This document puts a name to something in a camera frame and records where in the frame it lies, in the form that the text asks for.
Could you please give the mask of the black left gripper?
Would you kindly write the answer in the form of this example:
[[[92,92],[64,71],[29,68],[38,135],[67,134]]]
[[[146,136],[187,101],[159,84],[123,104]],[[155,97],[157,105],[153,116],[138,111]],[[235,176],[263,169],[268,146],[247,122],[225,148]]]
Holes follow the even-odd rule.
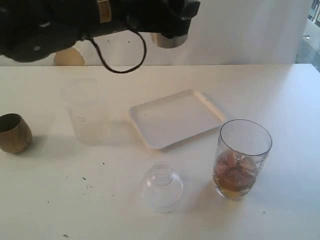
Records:
[[[158,33],[168,39],[189,33],[198,0],[112,0],[112,19],[134,32]]]

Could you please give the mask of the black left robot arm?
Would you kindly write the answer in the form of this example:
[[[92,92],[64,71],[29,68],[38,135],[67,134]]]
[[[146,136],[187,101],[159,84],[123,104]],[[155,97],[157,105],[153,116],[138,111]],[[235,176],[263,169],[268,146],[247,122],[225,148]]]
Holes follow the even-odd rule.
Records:
[[[3,0],[0,53],[30,63],[86,38],[134,31],[186,36],[197,0]]]

